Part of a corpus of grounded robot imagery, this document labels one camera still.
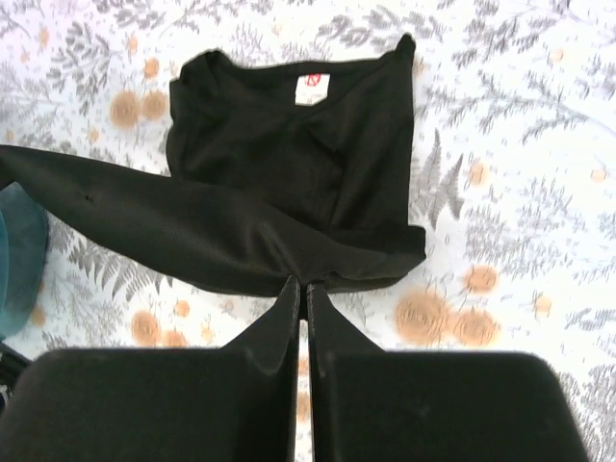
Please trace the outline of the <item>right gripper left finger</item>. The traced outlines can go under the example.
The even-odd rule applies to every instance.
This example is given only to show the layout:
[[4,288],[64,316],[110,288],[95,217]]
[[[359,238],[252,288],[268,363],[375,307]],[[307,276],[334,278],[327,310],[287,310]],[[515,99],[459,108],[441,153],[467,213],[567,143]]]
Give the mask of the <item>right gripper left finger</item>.
[[290,461],[300,286],[220,348],[59,349],[20,376],[5,461]]

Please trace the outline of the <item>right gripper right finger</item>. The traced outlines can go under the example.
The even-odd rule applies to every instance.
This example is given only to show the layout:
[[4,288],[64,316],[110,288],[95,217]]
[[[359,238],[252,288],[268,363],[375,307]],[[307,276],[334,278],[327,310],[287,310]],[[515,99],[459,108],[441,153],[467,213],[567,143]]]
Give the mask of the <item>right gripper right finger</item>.
[[318,461],[584,461],[561,386],[519,352],[387,351],[306,291]]

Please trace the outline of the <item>black t shirt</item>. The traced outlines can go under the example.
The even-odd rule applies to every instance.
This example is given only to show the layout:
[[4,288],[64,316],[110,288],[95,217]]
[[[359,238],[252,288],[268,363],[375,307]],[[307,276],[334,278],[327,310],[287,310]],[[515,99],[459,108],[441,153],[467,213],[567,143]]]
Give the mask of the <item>black t shirt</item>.
[[209,51],[169,86],[169,175],[5,145],[1,181],[207,291],[386,287],[425,257],[408,221],[415,49],[404,35],[377,59],[263,68]]

